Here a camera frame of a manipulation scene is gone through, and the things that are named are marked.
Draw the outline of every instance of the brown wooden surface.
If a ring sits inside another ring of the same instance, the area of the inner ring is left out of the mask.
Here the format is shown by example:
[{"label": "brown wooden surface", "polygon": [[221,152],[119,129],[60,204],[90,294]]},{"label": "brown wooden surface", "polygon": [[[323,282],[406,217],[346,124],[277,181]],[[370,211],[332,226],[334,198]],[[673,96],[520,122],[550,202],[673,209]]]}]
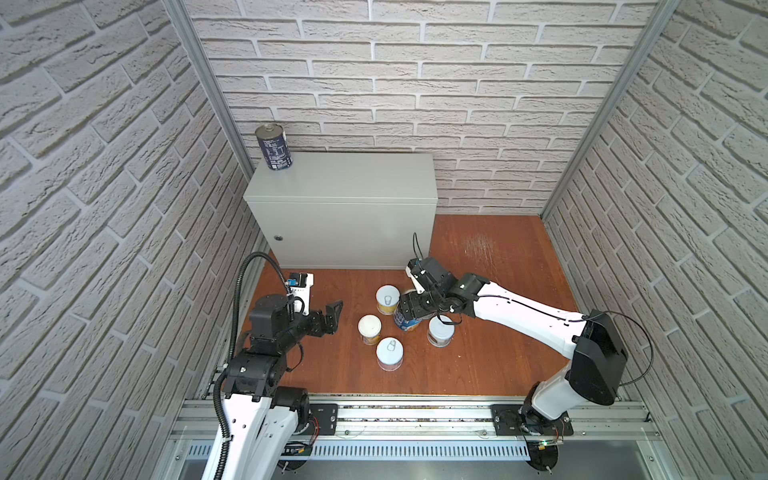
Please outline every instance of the brown wooden surface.
[{"label": "brown wooden surface", "polygon": [[[552,245],[538,217],[438,215],[429,256],[456,277],[477,273],[504,288],[565,310],[576,310]],[[391,316],[376,310],[376,290],[413,285],[404,270],[311,270],[315,284],[310,307],[325,309],[344,300],[339,331],[323,338],[304,337],[302,365],[287,373],[280,385],[301,386],[324,393],[412,393],[435,395],[525,395],[566,363],[554,350],[505,326],[464,317],[451,343],[442,349],[427,341],[427,322],[403,332]],[[251,301],[283,292],[267,265]],[[366,314],[382,320],[382,338],[394,336],[404,348],[402,366],[385,372],[376,361],[376,348],[357,332]],[[247,319],[244,329],[249,329]],[[298,348],[289,366],[299,360]]]}]

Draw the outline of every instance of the dark blue can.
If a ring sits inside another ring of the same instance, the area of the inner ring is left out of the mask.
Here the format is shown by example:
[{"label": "dark blue can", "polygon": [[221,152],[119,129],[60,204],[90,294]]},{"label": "dark blue can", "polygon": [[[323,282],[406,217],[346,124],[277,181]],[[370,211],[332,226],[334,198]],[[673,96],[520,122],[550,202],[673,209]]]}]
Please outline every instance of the dark blue can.
[{"label": "dark blue can", "polygon": [[258,127],[256,139],[259,141],[264,161],[271,170],[282,170],[293,164],[286,144],[286,135],[281,126],[266,124]]}]

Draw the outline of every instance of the white can lid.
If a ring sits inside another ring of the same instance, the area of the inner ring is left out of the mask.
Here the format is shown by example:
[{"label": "white can lid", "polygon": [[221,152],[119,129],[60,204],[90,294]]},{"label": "white can lid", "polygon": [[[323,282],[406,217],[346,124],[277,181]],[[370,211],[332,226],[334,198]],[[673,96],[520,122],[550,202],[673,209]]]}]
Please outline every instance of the white can lid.
[{"label": "white can lid", "polygon": [[385,285],[376,291],[376,301],[383,306],[395,305],[400,301],[400,291],[396,286]]},{"label": "white can lid", "polygon": [[376,347],[376,356],[384,365],[395,365],[402,360],[402,343],[395,337],[388,336]]},{"label": "white can lid", "polygon": [[450,339],[453,336],[453,332],[456,330],[456,327],[453,325],[445,325],[440,320],[443,320],[444,322],[453,321],[445,315],[432,317],[432,319],[429,320],[429,333],[432,334],[435,340]]},{"label": "white can lid", "polygon": [[357,331],[362,336],[377,336],[382,331],[382,321],[376,315],[366,315],[357,323]]}]

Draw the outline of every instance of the can label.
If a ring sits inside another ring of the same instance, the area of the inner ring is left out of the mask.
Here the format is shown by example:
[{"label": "can label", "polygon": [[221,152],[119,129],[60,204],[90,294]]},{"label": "can label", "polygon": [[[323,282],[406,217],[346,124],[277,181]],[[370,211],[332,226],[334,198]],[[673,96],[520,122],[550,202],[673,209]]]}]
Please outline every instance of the can label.
[{"label": "can label", "polygon": [[400,308],[400,304],[398,303],[393,319],[395,320],[395,325],[397,325],[398,328],[400,328],[404,332],[410,332],[411,330],[419,326],[419,324],[424,319],[428,319],[431,316],[432,315],[423,316],[421,318],[408,318],[403,314],[402,309]]},{"label": "can label", "polygon": [[257,140],[259,147],[261,147],[261,153],[264,154],[264,161],[271,170],[282,170],[293,164],[285,134],[268,139],[257,137]]}]

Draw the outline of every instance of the white brick wall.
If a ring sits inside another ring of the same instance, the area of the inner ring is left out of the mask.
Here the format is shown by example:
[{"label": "white brick wall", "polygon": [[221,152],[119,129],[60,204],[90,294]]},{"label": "white brick wall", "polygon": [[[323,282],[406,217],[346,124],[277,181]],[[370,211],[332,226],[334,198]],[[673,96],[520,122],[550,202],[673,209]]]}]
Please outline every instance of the white brick wall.
[{"label": "white brick wall", "polygon": [[[626,312],[651,334],[654,368],[629,391],[686,478],[768,476],[768,52],[756,9],[680,3],[547,222],[580,306]],[[648,348],[618,322],[629,378]]]},{"label": "white brick wall", "polygon": [[0,25],[0,478],[149,478],[256,239],[246,181],[162,2]]},{"label": "white brick wall", "polygon": [[254,163],[268,121],[295,151],[431,152],[441,214],[538,213],[654,6],[186,1]]}]

